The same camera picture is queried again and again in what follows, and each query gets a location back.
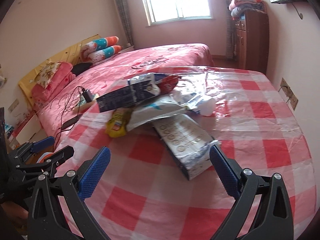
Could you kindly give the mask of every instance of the electrical outlet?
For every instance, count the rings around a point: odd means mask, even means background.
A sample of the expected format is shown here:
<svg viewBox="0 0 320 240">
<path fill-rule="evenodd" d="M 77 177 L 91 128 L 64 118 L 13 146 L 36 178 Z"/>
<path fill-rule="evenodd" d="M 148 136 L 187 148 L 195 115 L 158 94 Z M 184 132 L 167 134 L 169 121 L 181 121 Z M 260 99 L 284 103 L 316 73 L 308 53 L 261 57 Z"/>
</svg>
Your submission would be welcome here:
<svg viewBox="0 0 320 240">
<path fill-rule="evenodd" d="M 292 109 L 295 110 L 297 107 L 297 104 L 298 104 L 298 99 L 294 94 L 292 94 L 292 96 L 290 98 L 290 104 L 292 106 Z"/>
<path fill-rule="evenodd" d="M 16 100 L 11 104 L 11 106 L 9 106 L 9 108 L 8 108 L 9 112 L 12 113 L 12 111 L 18 106 L 18 104 L 19 104 L 19 100 L 16 99 Z"/>
<path fill-rule="evenodd" d="M 291 90 L 291 88 L 289 87 L 289 85 L 287 84 L 287 82 L 284 80 L 284 78 L 282 78 L 281 83 L 280 83 L 280 88 L 283 90 L 283 92 L 285 93 L 285 95 L 287 97 L 292 97 L 293 92 Z"/>
</svg>

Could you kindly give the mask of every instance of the cabinet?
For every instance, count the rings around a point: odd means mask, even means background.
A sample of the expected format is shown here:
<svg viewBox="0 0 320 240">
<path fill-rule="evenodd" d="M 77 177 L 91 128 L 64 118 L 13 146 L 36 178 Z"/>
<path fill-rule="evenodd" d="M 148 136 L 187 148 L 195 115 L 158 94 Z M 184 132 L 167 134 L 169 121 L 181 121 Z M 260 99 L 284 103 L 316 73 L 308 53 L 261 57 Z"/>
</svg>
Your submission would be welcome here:
<svg viewBox="0 0 320 240">
<path fill-rule="evenodd" d="M 269 56 L 269 18 L 267 14 L 246 11 L 235 21 L 236 60 L 239 69 L 266 73 Z"/>
</svg>

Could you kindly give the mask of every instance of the blue gripper pad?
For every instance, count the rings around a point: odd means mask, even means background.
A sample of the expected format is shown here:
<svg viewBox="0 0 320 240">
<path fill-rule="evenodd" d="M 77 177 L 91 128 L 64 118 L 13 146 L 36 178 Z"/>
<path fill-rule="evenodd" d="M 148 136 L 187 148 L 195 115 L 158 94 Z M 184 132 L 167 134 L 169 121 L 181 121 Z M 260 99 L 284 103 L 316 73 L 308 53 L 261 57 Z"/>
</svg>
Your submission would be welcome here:
<svg viewBox="0 0 320 240">
<path fill-rule="evenodd" d="M 38 153 L 51 145 L 54 145 L 54 137 L 53 136 L 49 136 L 41 141 L 34 143 L 33 147 L 31 148 L 31 151 L 33 153 Z"/>
<path fill-rule="evenodd" d="M 110 150 L 107 147 L 101 149 L 92 160 L 89 168 L 79 181 L 78 196 L 82 201 L 92 196 L 102 174 L 106 170 L 111 159 Z"/>
<path fill-rule="evenodd" d="M 216 145 L 213 145 L 210 148 L 209 155 L 210 161 L 213 164 L 228 195 L 237 200 L 240 197 L 240 191 L 238 188 L 240 181 L 238 177 L 233 172 L 229 163 L 226 161 L 225 157 Z"/>
</svg>

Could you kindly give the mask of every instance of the pillow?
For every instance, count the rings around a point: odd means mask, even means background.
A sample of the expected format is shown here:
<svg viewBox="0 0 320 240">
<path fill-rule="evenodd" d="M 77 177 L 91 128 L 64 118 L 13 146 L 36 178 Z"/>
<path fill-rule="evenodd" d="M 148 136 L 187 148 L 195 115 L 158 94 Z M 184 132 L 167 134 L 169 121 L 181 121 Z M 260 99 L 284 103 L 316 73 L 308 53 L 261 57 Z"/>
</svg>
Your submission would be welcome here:
<svg viewBox="0 0 320 240">
<path fill-rule="evenodd" d="M 60 65 L 61 63 L 48 61 L 36 76 L 35 82 L 46 89 Z"/>
<path fill-rule="evenodd" d="M 82 46 L 80 51 L 80 59 L 82 62 L 88 62 L 88 55 L 94 51 L 105 49 L 110 46 L 114 46 L 118 43 L 119 38 L 117 36 L 106 37 L 98 40 L 91 41 Z"/>
<path fill-rule="evenodd" d="M 122 47 L 119 45 L 111 46 L 106 49 L 98 50 L 98 51 L 95 51 L 95 52 L 89 54 L 88 59 L 92 63 L 97 63 L 102 60 L 105 60 L 106 58 L 111 57 L 114 54 L 117 54 L 118 52 L 121 51 L 121 49 L 122 49 Z"/>
<path fill-rule="evenodd" d="M 50 83 L 47 85 L 46 88 L 43 88 L 41 85 L 36 84 L 32 90 L 32 98 L 40 98 L 41 101 L 46 102 L 52 93 L 56 90 L 59 86 L 61 81 L 70 73 L 72 69 L 72 64 L 68 62 L 61 62 L 60 67 L 51 79 Z"/>
</svg>

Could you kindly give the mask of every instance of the wooden floor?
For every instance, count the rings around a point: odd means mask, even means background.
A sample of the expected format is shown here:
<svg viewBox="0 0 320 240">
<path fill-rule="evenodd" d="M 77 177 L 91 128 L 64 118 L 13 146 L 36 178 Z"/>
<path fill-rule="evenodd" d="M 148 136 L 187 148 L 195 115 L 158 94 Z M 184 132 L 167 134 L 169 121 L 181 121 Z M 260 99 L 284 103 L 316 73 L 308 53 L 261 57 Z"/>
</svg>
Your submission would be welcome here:
<svg viewBox="0 0 320 240">
<path fill-rule="evenodd" d="M 231 59 L 213 58 L 215 67 L 238 68 L 238 62 Z"/>
</svg>

